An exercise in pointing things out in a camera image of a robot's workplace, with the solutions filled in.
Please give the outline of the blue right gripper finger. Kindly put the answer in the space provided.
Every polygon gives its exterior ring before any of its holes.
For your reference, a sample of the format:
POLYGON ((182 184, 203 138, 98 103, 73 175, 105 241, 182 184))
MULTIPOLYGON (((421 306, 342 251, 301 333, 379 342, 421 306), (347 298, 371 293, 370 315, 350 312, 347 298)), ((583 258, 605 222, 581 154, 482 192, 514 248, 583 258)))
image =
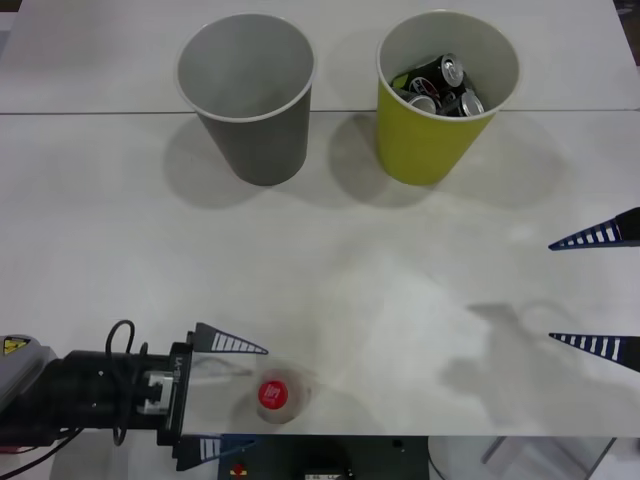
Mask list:
POLYGON ((549 333, 560 343, 640 372, 640 337, 549 333))
POLYGON ((640 208, 564 237, 548 246, 551 251, 639 246, 640 208))

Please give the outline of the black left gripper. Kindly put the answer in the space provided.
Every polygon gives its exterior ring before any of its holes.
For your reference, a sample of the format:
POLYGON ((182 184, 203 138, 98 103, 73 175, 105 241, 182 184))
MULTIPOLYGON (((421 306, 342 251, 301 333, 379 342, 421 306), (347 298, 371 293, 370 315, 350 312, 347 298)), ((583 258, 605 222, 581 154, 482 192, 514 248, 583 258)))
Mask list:
POLYGON ((125 381, 124 432, 153 430, 157 444, 175 446, 176 470, 242 453, 258 442, 252 435, 185 435, 181 439, 193 353, 267 355, 258 344, 205 323, 197 323, 184 342, 174 342, 168 355, 148 353, 146 343, 130 356, 125 381))

